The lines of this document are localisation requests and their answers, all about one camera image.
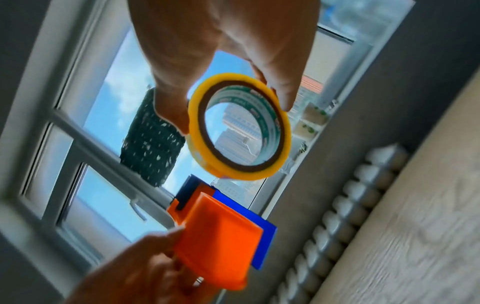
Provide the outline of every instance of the sky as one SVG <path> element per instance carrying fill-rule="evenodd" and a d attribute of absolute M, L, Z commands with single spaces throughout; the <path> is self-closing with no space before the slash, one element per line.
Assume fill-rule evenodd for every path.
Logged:
<path fill-rule="evenodd" d="M 248 62 L 218 51 L 208 70 L 190 89 L 187 97 L 208 77 L 225 72 L 254 76 Z M 115 154 L 120 155 L 123 140 L 149 85 L 154 85 L 150 68 L 133 31 L 130 30 L 105 78 L 84 128 Z M 207 129 L 216 130 L 210 134 L 213 142 L 226 129 L 221 119 L 225 107 L 226 105 L 217 105 L 206 113 L 209 124 Z M 215 178 L 193 160 L 185 145 L 163 187 L 176 194 L 190 174 L 207 183 L 211 183 Z M 129 200 L 92 169 L 85 174 L 77 195 L 130 241 L 149 231 L 164 230 L 150 217 L 143 222 L 130 208 Z"/>

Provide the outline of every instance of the yellow tape roll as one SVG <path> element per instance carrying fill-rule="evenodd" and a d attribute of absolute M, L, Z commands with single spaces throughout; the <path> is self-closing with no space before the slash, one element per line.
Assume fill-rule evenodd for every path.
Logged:
<path fill-rule="evenodd" d="M 234 103 L 247 109 L 261 130 L 262 145 L 251 165 L 237 164 L 218 151 L 205 124 L 205 112 L 219 103 Z M 285 163 L 292 143 L 287 114 L 271 89 L 251 77 L 224 73 L 198 86 L 188 104 L 190 135 L 188 148 L 198 164 L 220 178 L 259 180 L 274 175 Z"/>

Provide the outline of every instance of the clear packing tape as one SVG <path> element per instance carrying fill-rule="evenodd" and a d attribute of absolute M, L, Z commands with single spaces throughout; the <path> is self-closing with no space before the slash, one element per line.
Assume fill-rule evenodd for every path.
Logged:
<path fill-rule="evenodd" d="M 215 148 L 206 128 L 206 111 L 220 103 L 248 110 L 261 130 L 261 149 L 250 165 L 235 163 Z M 242 74 L 223 73 L 201 83 L 188 104 L 190 134 L 186 142 L 195 161 L 219 178 L 259 180 L 274 175 L 289 156 L 290 123 L 277 96 L 262 82 Z"/>

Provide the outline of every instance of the tape label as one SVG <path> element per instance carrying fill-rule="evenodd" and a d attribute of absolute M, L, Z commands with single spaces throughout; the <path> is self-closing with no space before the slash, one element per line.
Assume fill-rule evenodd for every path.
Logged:
<path fill-rule="evenodd" d="M 249 111 L 258 123 L 261 132 L 261 149 L 251 165 L 269 160 L 280 145 L 281 128 L 273 106 L 258 91 L 233 85 L 217 91 L 210 99 L 207 110 L 220 103 L 233 103 Z"/>

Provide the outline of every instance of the hand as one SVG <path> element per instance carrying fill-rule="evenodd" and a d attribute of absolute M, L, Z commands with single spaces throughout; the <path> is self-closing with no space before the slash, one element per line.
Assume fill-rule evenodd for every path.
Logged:
<path fill-rule="evenodd" d="M 218 288 L 202 282 L 172 256 L 183 229 L 148 235 L 90 273 L 67 304 L 207 304 Z"/>
<path fill-rule="evenodd" d="M 128 0 L 156 82 L 155 110 L 189 132 L 187 92 L 220 49 L 249 60 L 289 111 L 302 80 L 319 0 Z"/>

